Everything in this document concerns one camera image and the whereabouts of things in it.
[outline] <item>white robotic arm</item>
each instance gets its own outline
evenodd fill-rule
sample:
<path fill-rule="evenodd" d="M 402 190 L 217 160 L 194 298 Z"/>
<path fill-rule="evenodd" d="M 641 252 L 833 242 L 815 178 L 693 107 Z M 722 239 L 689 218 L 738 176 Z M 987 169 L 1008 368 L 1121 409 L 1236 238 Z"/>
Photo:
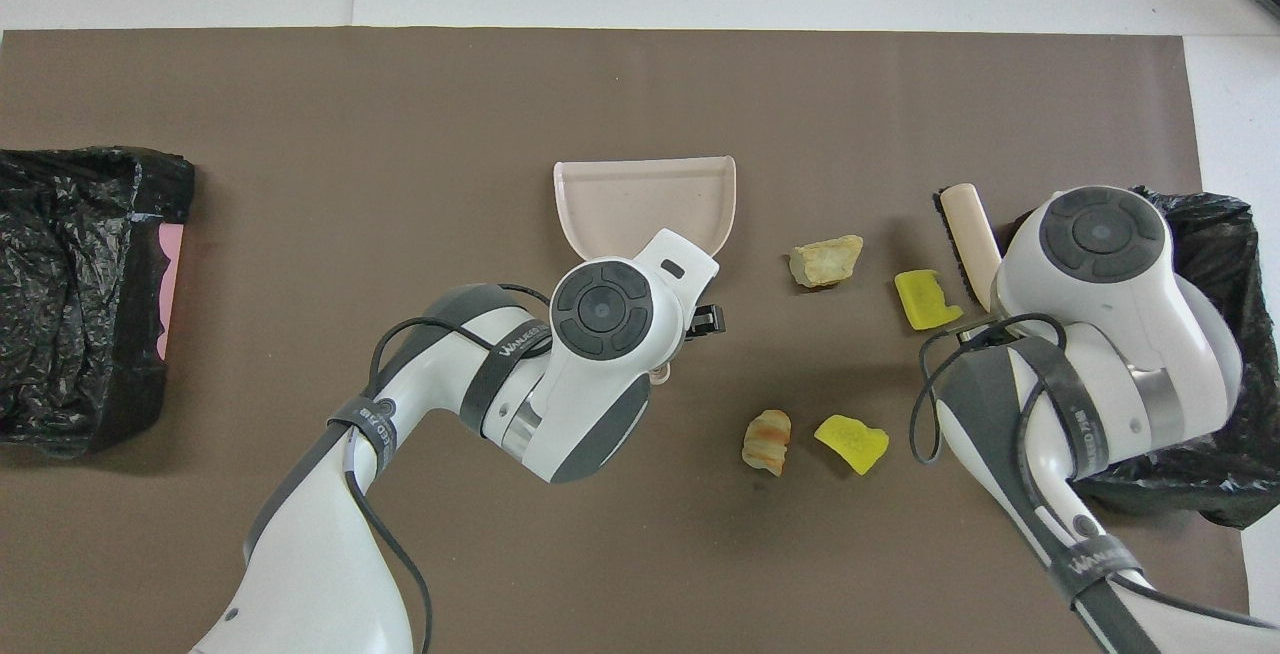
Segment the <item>white robotic arm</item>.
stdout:
<path fill-rule="evenodd" d="M 543 480 L 595 472 L 644 412 L 648 372 L 686 337 L 719 330 L 718 311 L 698 307 L 717 271 L 660 230 L 635 259 L 594 259 L 564 276 L 549 325 L 498 285 L 449 291 L 268 500 L 241 586 L 192 654 L 412 651 L 347 472 L 362 493 L 431 410 L 456 412 Z"/>
<path fill-rule="evenodd" d="M 1068 484 L 1216 431 L 1235 404 L 1239 352 L 1174 275 L 1160 212 L 1105 186 L 1057 195 L 1015 234 L 993 299 L 1033 316 L 1012 325 L 1027 337 L 951 362 L 940 426 L 1102 649 L 1280 651 L 1271 625 L 1157 593 Z"/>

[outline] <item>brown mat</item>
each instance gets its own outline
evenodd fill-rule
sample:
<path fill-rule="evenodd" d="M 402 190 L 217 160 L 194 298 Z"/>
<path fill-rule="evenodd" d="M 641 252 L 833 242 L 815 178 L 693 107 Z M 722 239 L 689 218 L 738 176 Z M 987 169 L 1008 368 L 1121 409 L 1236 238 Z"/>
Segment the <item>brown mat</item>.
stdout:
<path fill-rule="evenodd" d="M 372 489 L 430 580 L 433 650 L 1096 650 L 955 458 L 911 461 L 923 335 L 891 280 L 937 267 L 963 298 L 929 198 L 957 180 L 996 221 L 1066 186 L 1198 189 L 1179 38 L 5 33 L 0 145 L 115 143 L 202 174 L 165 411 L 81 463 L 4 453 L 5 653 L 186 651 L 239 582 L 259 506 L 390 323 L 462 282 L 549 291 L 576 264 L 557 159 L 703 154 L 739 166 L 709 294 L 730 331 L 685 348 L 616 459 L 545 485 L 435 413 Z M 791 244 L 850 233 L 867 238 L 854 280 L 791 283 Z M 795 422 L 778 480 L 739 461 L 769 407 Z M 867 477 L 813 439 L 837 412 L 892 436 Z M 1236 532 L 1105 522 L 1157 586 L 1245 609 Z"/>

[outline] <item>round center button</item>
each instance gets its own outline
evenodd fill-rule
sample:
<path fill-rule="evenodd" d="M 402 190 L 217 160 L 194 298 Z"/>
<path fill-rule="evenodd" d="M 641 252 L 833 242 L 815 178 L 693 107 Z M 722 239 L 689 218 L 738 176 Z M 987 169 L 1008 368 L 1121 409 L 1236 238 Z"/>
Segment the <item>round center button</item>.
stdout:
<path fill-rule="evenodd" d="M 1075 243 L 1093 253 L 1115 253 L 1133 239 L 1133 220 L 1112 207 L 1089 209 L 1071 227 Z"/>
<path fill-rule="evenodd" d="M 591 331 L 613 331 L 626 314 L 622 294 L 608 285 L 594 285 L 577 302 L 577 317 Z"/>

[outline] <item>black plastic bag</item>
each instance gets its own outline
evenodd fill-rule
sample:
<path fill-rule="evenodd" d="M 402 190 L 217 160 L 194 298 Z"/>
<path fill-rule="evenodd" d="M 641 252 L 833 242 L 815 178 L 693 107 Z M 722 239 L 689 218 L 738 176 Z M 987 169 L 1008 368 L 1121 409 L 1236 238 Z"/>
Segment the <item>black plastic bag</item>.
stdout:
<path fill-rule="evenodd" d="M 0 151 L 0 443 L 70 458 L 156 421 L 160 225 L 193 192 L 150 148 Z"/>
<path fill-rule="evenodd" d="M 1198 285 L 1222 314 L 1244 360 L 1226 426 L 1075 483 L 1075 490 L 1126 512 L 1199 511 L 1243 529 L 1280 503 L 1280 375 L 1262 294 L 1258 233 L 1242 200 L 1224 195 L 1157 195 L 1138 186 L 1169 221 L 1174 271 Z"/>

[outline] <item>circular button pad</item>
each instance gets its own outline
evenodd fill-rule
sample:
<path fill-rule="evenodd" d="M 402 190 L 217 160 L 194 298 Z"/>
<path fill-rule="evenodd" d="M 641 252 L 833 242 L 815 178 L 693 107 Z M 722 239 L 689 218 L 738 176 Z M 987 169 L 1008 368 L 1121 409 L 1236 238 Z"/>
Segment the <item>circular button pad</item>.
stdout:
<path fill-rule="evenodd" d="M 1147 271 L 1165 247 L 1165 225 L 1139 195 L 1085 186 L 1044 212 L 1041 248 L 1074 279 L 1111 284 Z"/>
<path fill-rule="evenodd" d="M 649 280 L 626 262 L 591 262 L 552 302 L 552 326 L 580 357 L 607 361 L 635 349 L 653 324 Z"/>

